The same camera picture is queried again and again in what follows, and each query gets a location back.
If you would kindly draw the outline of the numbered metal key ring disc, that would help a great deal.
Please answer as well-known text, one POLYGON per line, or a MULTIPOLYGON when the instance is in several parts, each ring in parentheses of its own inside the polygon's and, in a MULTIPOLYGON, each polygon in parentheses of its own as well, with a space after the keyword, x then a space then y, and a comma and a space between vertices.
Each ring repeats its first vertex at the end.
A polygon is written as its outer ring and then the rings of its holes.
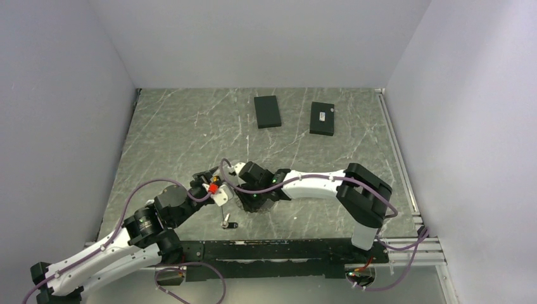
POLYGON ((261 201, 241 201, 237 200, 237 207, 247 213, 266 213, 274 206, 274 202, 271 200, 261 201))

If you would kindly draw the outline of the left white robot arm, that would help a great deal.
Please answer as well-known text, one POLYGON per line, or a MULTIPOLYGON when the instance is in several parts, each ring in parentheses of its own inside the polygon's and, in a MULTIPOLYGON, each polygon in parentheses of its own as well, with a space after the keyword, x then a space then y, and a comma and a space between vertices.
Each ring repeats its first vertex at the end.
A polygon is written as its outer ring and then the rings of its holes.
POLYGON ((56 263, 30 268, 37 303, 80 303, 83 292, 108 284, 143 267, 184 261, 188 249, 175 229, 206 205, 222 206, 234 197, 216 169, 193 175, 189 187, 169 185, 131 216, 124 210, 111 233, 81 252, 56 263))

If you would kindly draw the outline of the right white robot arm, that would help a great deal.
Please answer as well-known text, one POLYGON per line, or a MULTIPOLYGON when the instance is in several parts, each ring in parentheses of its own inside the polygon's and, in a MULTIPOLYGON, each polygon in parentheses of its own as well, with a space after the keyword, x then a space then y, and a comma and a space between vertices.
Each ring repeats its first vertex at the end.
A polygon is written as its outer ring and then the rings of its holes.
POLYGON ((271 172, 256 163, 237 163, 230 174, 238 178, 236 194, 247 212, 257 212, 268 201, 300 198, 335 199, 355 221, 349 254, 357 263, 373 255, 373 243, 389 210, 393 189, 358 163, 334 172, 300 172, 281 168, 271 172))

